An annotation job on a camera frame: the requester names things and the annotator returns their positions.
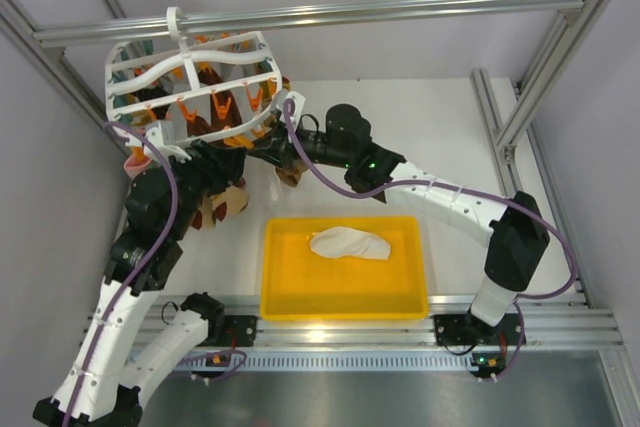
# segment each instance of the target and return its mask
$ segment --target white cloth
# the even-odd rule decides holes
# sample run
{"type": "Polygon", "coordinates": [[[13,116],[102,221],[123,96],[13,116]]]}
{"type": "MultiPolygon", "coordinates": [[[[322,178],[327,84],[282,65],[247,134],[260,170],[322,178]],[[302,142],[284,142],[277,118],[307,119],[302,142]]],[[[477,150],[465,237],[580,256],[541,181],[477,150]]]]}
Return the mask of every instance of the white cloth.
{"type": "Polygon", "coordinates": [[[387,260],[391,245],[382,237],[350,227],[332,227],[311,239],[311,250],[328,259],[345,255],[363,259],[387,260]]]}

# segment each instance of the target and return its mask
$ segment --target yellow bin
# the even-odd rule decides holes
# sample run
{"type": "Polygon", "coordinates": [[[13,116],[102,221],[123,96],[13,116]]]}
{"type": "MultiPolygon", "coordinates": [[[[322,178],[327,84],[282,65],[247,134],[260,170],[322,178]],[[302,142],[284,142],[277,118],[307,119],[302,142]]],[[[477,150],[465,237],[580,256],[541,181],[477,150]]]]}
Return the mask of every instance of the yellow bin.
{"type": "Polygon", "coordinates": [[[421,319],[429,311],[420,227],[413,217],[272,219],[265,240],[263,319],[421,319]],[[314,254],[313,236],[337,226],[379,235],[391,245],[391,256],[314,254]]]}

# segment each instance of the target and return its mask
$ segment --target grey floor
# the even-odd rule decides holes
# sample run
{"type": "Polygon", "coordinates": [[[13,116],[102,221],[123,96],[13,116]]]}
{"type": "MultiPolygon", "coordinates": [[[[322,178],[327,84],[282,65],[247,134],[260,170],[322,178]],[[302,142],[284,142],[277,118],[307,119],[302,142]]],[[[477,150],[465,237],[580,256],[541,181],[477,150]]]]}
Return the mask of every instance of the grey floor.
{"type": "Polygon", "coordinates": [[[523,354],[498,384],[464,374],[245,373],[160,386],[143,427],[619,426],[597,354],[523,354]]]}

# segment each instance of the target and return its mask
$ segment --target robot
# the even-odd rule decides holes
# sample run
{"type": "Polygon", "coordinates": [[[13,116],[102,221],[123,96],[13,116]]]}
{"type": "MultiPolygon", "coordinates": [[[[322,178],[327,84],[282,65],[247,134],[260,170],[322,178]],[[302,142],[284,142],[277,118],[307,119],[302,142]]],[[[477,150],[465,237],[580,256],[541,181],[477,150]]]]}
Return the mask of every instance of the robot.
{"type": "Polygon", "coordinates": [[[91,325],[60,388],[37,403],[36,420],[50,427],[136,426],[149,399],[176,364],[194,347],[220,336],[224,305],[194,293],[135,362],[128,361],[147,311],[182,254],[178,242],[206,197],[222,194],[241,181],[247,156],[285,173],[299,172],[305,162],[343,168],[344,180],[354,193],[375,190],[378,201],[410,206],[486,246],[486,277],[461,317],[464,342],[458,345],[484,343],[499,335],[507,310],[528,287],[549,243],[547,230],[523,213],[526,209],[539,216],[535,199],[518,192],[508,206],[479,201],[462,188],[438,188],[448,184],[402,154],[376,144],[371,124],[356,107],[331,107],[326,113],[326,130],[321,131],[303,127],[299,121],[303,104],[301,94],[279,86],[265,109],[268,115],[261,114],[266,133],[253,140],[251,148],[202,138],[176,147],[164,142],[171,132],[170,121],[165,119],[147,124],[146,138],[122,124],[111,124],[118,134],[130,133],[130,141],[135,137],[138,145],[144,144],[145,152],[161,166],[133,179],[125,200],[126,225],[111,249],[91,325]],[[149,141],[152,132],[161,139],[155,145],[149,141]],[[391,183],[393,187],[385,190],[391,183]]]}

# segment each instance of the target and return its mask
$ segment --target robotic arm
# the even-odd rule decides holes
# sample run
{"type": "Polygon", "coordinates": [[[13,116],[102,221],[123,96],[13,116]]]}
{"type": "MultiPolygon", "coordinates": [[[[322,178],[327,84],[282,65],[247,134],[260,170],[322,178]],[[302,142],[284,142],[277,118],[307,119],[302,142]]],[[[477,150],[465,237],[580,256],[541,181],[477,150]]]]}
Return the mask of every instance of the robotic arm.
{"type": "MultiPolygon", "coordinates": [[[[282,111],[285,97],[290,95],[280,91],[274,105],[282,111]]],[[[295,171],[300,165],[300,152],[289,138],[282,115],[276,112],[270,132],[257,139],[250,151],[197,140],[185,149],[187,160],[179,162],[172,158],[179,208],[171,231],[118,298],[105,321],[101,312],[158,237],[160,226],[169,215],[170,188],[165,173],[153,168],[134,179],[125,202],[127,227],[111,250],[96,315],[65,382],[52,397],[37,404],[34,418],[51,427],[63,425],[65,414],[69,426],[138,425],[147,401],[180,359],[194,346],[220,335],[224,306],[206,294],[193,294],[182,304],[172,325],[135,362],[125,365],[146,312],[182,254],[177,242],[184,236],[203,198],[222,193],[238,182],[247,155],[285,171],[295,171]]],[[[495,336],[515,296],[526,290],[535,273],[549,243],[546,230],[518,210],[495,201],[480,201],[462,188],[457,191],[433,188],[437,181],[434,176],[402,155],[374,143],[370,133],[371,125],[358,109],[340,104],[327,112],[326,132],[299,125],[296,137],[313,163],[345,168],[345,181],[356,193],[369,192],[390,182],[410,181],[413,185],[407,182],[381,190],[375,198],[447,222],[487,246],[487,277],[460,328],[466,334],[465,339],[479,341],[495,336]]],[[[528,194],[518,192],[512,200],[539,213],[535,200],[528,194]]]]}

